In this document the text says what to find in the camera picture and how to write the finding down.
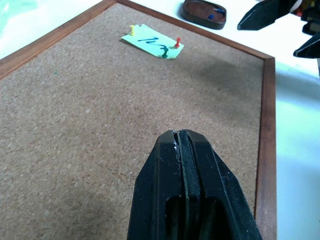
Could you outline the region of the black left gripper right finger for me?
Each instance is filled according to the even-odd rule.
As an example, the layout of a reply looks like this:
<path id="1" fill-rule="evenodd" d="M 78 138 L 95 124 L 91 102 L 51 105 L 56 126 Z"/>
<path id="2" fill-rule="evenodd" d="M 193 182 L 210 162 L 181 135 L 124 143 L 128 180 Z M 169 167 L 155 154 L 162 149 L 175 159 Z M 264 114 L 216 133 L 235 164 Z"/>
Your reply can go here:
<path id="1" fill-rule="evenodd" d="M 182 240 L 263 240 L 235 175 L 206 138 L 178 133 L 184 220 Z"/>

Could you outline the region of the cork board with wooden frame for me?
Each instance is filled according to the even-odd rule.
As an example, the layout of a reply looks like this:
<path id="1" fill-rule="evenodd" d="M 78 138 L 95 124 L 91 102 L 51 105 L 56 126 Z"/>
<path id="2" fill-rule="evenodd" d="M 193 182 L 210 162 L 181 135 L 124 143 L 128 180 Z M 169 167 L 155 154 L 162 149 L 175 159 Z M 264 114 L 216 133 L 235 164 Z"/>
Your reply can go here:
<path id="1" fill-rule="evenodd" d="M 184 48 L 124 41 L 147 25 Z M 0 240 L 127 240 L 157 138 L 200 134 L 277 240 L 275 59 L 129 0 L 103 0 L 0 60 Z"/>

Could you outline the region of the green paper note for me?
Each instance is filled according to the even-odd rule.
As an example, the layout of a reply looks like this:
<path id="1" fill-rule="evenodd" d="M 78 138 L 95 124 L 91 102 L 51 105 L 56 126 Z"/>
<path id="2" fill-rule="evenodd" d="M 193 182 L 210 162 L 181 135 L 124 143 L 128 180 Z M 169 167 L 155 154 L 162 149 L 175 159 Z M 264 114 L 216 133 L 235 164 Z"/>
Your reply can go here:
<path id="1" fill-rule="evenodd" d="M 171 39 L 145 24 L 136 24 L 134 30 L 135 36 L 129 33 L 122 36 L 121 39 L 157 58 L 174 60 L 184 48 L 181 42 L 179 48 L 174 48 L 176 39 Z M 168 49 L 167 58 L 162 58 L 165 49 Z"/>

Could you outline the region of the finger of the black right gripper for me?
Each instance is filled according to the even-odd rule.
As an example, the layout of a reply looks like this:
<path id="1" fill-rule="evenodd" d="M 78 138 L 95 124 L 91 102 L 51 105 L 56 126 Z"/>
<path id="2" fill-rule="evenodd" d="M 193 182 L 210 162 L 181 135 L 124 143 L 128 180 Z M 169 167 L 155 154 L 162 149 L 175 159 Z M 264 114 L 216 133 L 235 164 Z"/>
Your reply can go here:
<path id="1" fill-rule="evenodd" d="M 263 0 L 254 5 L 240 20 L 240 31 L 258 31 L 298 8 L 298 0 Z"/>
<path id="2" fill-rule="evenodd" d="M 293 56 L 310 59 L 320 58 L 320 31 L 312 36 L 300 48 L 296 49 L 293 52 Z"/>

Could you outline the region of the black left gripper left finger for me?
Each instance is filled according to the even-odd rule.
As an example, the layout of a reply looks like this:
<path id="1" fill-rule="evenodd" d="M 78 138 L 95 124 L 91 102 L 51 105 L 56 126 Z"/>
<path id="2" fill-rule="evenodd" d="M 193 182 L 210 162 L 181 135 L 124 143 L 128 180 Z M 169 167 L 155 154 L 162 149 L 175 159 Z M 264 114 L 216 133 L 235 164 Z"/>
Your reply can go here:
<path id="1" fill-rule="evenodd" d="M 188 240 L 183 134 L 161 134 L 138 174 L 126 240 Z"/>

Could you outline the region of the dark brown wooden tray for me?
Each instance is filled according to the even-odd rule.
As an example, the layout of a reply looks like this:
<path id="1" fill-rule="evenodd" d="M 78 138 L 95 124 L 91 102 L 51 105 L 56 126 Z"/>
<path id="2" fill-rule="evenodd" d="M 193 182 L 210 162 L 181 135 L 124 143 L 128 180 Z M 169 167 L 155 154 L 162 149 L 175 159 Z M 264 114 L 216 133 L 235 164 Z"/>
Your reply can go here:
<path id="1" fill-rule="evenodd" d="M 216 12 L 218 8 L 224 13 Z M 205 0 L 185 0 L 179 14 L 186 21 L 213 30 L 223 29 L 227 21 L 227 10 L 223 6 Z M 208 19 L 209 15 L 214 15 L 214 18 Z"/>

